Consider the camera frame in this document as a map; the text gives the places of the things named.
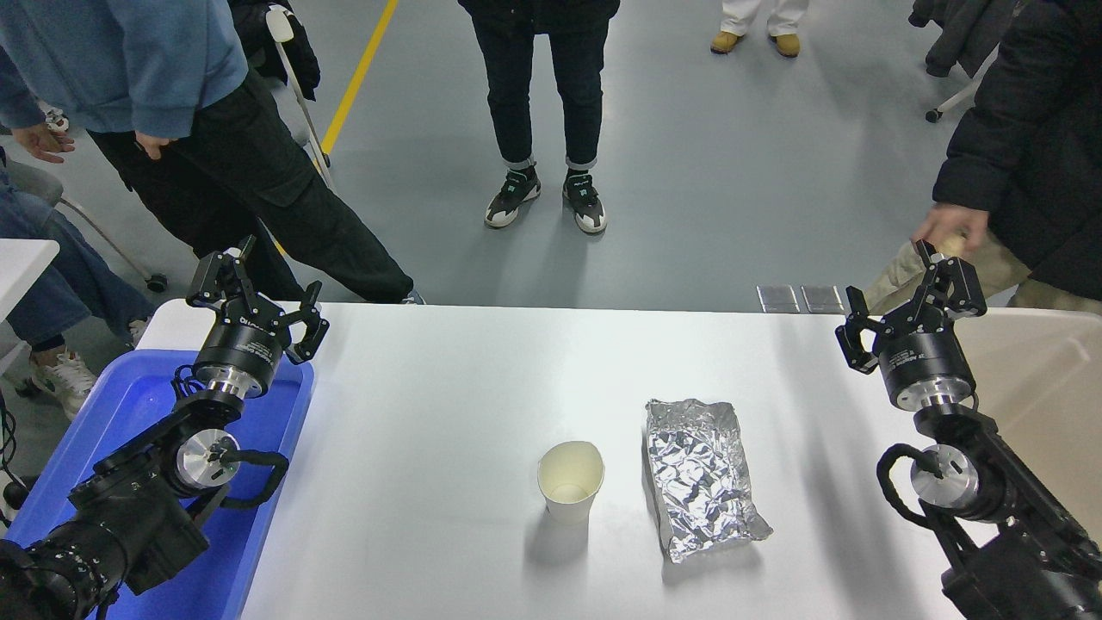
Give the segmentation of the person's right hand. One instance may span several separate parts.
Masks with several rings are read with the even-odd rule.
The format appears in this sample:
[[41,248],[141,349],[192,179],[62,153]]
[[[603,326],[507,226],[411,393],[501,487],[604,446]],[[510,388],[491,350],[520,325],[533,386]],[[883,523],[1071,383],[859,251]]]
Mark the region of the person's right hand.
[[74,139],[65,131],[51,129],[47,123],[25,128],[12,128],[17,144],[28,150],[32,157],[48,164],[63,164],[63,154],[75,152]]

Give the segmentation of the person's hand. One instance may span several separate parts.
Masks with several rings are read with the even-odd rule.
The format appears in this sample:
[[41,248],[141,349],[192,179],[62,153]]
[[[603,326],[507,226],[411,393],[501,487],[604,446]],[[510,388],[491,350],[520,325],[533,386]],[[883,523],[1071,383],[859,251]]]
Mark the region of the person's hand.
[[988,213],[983,209],[938,202],[912,233],[912,243],[932,244],[946,255],[975,254],[987,235]]

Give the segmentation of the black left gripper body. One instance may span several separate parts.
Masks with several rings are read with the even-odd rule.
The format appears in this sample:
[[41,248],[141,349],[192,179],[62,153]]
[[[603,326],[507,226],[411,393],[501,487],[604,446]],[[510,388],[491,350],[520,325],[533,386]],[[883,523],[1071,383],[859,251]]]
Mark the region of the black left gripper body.
[[270,387],[281,361],[276,335],[244,319],[217,320],[193,365],[208,387]]

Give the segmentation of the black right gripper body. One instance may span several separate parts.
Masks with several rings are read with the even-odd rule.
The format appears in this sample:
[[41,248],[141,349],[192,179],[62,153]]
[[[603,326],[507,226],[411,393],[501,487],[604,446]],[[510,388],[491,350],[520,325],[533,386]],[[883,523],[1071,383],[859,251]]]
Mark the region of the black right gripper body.
[[878,335],[874,357],[893,404],[960,403],[975,393],[953,328]]

